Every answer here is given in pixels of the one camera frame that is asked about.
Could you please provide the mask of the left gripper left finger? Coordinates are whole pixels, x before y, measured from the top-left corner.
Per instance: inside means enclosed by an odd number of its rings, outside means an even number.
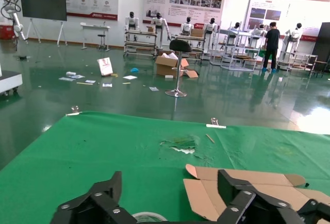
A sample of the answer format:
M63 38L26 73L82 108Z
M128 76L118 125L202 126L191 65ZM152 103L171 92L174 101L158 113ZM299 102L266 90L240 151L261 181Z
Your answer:
M62 203L51 223L136 223L119 199L122 192L122 172L116 171L111 179L100 181L83 195Z

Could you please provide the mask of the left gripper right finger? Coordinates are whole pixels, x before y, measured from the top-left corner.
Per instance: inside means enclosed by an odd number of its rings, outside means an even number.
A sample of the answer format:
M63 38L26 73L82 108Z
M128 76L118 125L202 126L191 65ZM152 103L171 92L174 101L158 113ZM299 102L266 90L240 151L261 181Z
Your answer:
M329 205L308 200L298 211L280 199L258 191L250 182L218 171L218 192L226 209L217 223L318 223L329 221Z

